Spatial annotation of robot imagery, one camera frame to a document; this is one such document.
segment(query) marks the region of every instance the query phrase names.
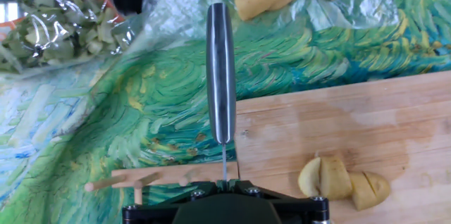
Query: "cutting board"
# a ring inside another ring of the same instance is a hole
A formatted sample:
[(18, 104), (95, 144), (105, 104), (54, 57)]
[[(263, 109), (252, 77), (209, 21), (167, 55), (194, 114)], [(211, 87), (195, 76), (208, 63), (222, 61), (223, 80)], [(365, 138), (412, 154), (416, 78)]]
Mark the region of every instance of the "cutting board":
[(235, 144), (242, 180), (294, 197), (315, 154), (390, 181), (372, 209), (331, 202), (334, 223), (451, 223), (451, 72), (239, 101)]

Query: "stainless steel knife handle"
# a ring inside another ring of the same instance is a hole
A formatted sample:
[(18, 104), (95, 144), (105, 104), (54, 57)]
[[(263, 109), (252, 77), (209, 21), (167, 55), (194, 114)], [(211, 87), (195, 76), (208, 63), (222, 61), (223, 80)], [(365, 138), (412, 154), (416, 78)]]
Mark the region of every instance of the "stainless steel knife handle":
[(235, 57), (230, 15), (225, 4), (213, 4), (206, 22), (206, 88), (210, 127), (219, 144), (235, 134)]

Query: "wooden peg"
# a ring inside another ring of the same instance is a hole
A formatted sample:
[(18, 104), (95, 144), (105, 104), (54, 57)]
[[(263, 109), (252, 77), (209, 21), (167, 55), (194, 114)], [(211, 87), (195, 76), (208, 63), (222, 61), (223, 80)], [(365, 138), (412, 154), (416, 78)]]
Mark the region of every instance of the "wooden peg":
[(85, 190), (87, 192), (92, 192), (93, 190), (96, 190), (96, 189), (105, 188), (105, 187), (114, 185), (118, 182), (123, 182), (123, 181), (125, 181), (125, 179), (126, 179), (125, 175), (118, 175), (118, 176), (114, 176), (112, 178), (107, 178), (107, 179), (99, 180), (96, 182), (88, 182), (85, 185)]
[(198, 168), (192, 169), (179, 179), (178, 184), (180, 186), (187, 186), (190, 182), (194, 182), (199, 174), (200, 171)]
[(135, 188), (135, 204), (142, 204), (142, 189)]
[(144, 186), (148, 185), (149, 183), (158, 180), (161, 178), (161, 174), (160, 173), (153, 173), (150, 175), (147, 175), (141, 179), (139, 179), (138, 181), (135, 182), (135, 184), (133, 185), (133, 187), (135, 189), (142, 189)]

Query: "plastic bag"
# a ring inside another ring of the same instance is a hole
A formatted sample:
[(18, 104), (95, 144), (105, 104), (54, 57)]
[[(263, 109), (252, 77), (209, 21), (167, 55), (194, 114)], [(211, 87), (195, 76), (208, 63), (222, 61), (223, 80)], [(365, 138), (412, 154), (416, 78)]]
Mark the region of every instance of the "plastic bag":
[(398, 22), (394, 0), (308, 0), (315, 30), (328, 27), (365, 29)]
[(143, 12), (148, 15), (144, 23), (147, 37), (145, 41), (137, 41), (141, 44), (139, 47), (154, 49), (155, 45), (166, 46), (173, 40), (205, 38), (206, 12), (211, 4), (218, 2), (229, 6), (234, 31), (242, 26), (250, 29), (264, 26), (276, 31), (295, 19), (303, 10), (305, 0), (294, 0), (279, 11), (266, 12), (246, 22), (234, 10), (233, 0), (144, 0)]
[(109, 0), (21, 0), (27, 13), (0, 46), (0, 73), (31, 76), (127, 48)]
[(144, 29), (148, 35), (155, 36), (156, 40), (145, 45), (154, 47), (156, 43), (162, 44), (161, 40), (169, 37), (203, 39), (207, 8), (217, 2), (229, 5), (234, 30), (239, 26), (249, 26), (252, 29), (256, 25), (265, 25), (268, 31), (276, 31), (292, 23), (306, 9), (315, 30), (332, 26), (370, 28), (392, 25), (398, 21), (393, 0), (293, 0), (278, 11), (262, 13), (246, 22), (240, 20), (236, 10), (233, 10), (233, 0), (144, 0), (143, 11), (149, 14)]

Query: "bolt head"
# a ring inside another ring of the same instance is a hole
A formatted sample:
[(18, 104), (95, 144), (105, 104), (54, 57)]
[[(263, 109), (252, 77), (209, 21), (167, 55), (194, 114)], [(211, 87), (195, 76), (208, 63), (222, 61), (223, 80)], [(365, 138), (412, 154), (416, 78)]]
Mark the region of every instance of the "bolt head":
[(200, 197), (204, 194), (205, 194), (205, 192), (202, 189), (195, 189), (191, 192), (191, 196), (193, 196), (193, 197)]
[(248, 194), (257, 194), (257, 193), (260, 193), (260, 189), (257, 187), (249, 187), (249, 188), (245, 189), (245, 192)]
[(129, 209), (129, 210), (131, 210), (131, 209), (138, 209), (138, 207), (140, 207), (140, 205), (133, 204), (133, 205), (126, 206), (126, 209)]
[(321, 196), (310, 197), (310, 199), (313, 201), (323, 201), (324, 200), (324, 198)]

